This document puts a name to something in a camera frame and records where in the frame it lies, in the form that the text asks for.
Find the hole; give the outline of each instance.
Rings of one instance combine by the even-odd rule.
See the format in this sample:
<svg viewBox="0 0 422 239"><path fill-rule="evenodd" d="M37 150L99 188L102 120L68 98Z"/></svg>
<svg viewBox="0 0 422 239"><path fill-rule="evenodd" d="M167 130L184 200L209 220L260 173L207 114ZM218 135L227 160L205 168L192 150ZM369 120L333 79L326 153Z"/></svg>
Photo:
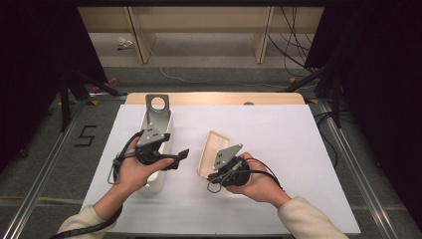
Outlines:
<svg viewBox="0 0 422 239"><path fill-rule="evenodd" d="M151 106L156 111L162 111L165 108L165 101L162 98L154 98L151 100Z"/></svg>

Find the white sleeve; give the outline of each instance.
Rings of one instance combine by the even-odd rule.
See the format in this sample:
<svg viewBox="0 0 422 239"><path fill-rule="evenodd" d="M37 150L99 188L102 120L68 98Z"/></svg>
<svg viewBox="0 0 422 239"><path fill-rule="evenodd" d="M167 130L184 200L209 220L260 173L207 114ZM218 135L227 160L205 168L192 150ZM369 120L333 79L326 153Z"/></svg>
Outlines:
<svg viewBox="0 0 422 239"><path fill-rule="evenodd" d="M80 228L95 226L103 222L105 221L99 217L99 215L96 213L94 208L90 205L90 206L84 207L84 209L82 209L82 211L79 214L71 216L68 219L66 219L66 221L60 227L58 233L73 230L73 229L80 229ZM76 236L76 237L71 237L71 238L100 239L100 238L103 238L106 235L106 233L110 231L111 228L114 227L114 225L115 225L115 222L103 230L85 234L85 235Z"/></svg>
<svg viewBox="0 0 422 239"><path fill-rule="evenodd" d="M281 206L279 218L298 239L347 238L329 219L304 198L295 197Z"/></svg>

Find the white plastic part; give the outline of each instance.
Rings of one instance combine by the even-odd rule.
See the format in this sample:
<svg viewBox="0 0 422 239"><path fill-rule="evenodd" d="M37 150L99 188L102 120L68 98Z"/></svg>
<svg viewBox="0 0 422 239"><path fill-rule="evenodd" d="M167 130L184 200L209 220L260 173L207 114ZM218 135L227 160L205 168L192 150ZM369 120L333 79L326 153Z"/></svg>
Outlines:
<svg viewBox="0 0 422 239"><path fill-rule="evenodd" d="M208 132L201 159L198 165L198 175L208 178L208 175L216 172L213 169L217 152L230 146L230 138L211 130Z"/></svg>

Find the metal bracket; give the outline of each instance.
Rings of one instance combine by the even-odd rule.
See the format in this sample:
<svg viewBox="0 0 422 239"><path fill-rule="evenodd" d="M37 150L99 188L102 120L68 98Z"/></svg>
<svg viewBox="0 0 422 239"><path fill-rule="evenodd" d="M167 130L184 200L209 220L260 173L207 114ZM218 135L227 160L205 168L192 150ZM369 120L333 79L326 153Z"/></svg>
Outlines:
<svg viewBox="0 0 422 239"><path fill-rule="evenodd" d="M154 124L150 123L148 127L144 129L142 136L136 143L136 146L141 147L164 139L165 135L161 133Z"/></svg>
<svg viewBox="0 0 422 239"><path fill-rule="evenodd" d="M152 105L152 100L160 98L164 101L162 109L157 109ZM170 121L171 111L168 95L148 94L145 96L146 101L146 120L148 125L154 124L160 132L166 132Z"/></svg>
<svg viewBox="0 0 422 239"><path fill-rule="evenodd" d="M232 160L232 158L234 156L236 156L236 153L243 147L242 143L239 143L237 145L233 145L231 147L227 147L224 149L221 149L217 152L217 156L215 158L215 163L214 163L214 170L218 170L220 168L222 168L223 166L227 165L227 163L229 163L230 160Z"/></svg>

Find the metal rail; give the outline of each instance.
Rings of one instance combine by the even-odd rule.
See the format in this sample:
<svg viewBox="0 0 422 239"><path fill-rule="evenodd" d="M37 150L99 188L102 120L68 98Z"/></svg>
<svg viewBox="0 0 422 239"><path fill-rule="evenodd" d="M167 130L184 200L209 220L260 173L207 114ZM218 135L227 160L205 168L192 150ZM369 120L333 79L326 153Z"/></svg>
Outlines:
<svg viewBox="0 0 422 239"><path fill-rule="evenodd" d="M330 112L329 105L325 100L320 100L320 108L325 113ZM332 119L328 119L328 126L335 138L338 147L341 150L341 153L344 156L350 172L354 177L354 181L356 182L382 237L388 239L398 238L387 212L384 210L381 202L376 196L376 193L373 191L372 186L370 185L368 179L365 176L365 173L360 167L360 164L355 157L353 150L348 144L341 128L337 128Z"/></svg>
<svg viewBox="0 0 422 239"><path fill-rule="evenodd" d="M74 115L70 121L68 127L63 132L60 132L58 139L56 140L55 145L53 146L49 156L47 157L46 162L38 173L37 178L32 184L29 192L25 196L21 206L17 210L13 219L10 222L10 225L3 235L4 239L14 239L19 238L22 230L25 227L26 222L28 221L31 213L35 207L35 203L41 192L43 191L47 181L56 165L56 162L60 158L60 154L63 151L66 141L74 129L75 122L78 120L78 116L81 114L82 109L86 105L86 102L78 102L76 104Z"/></svg>

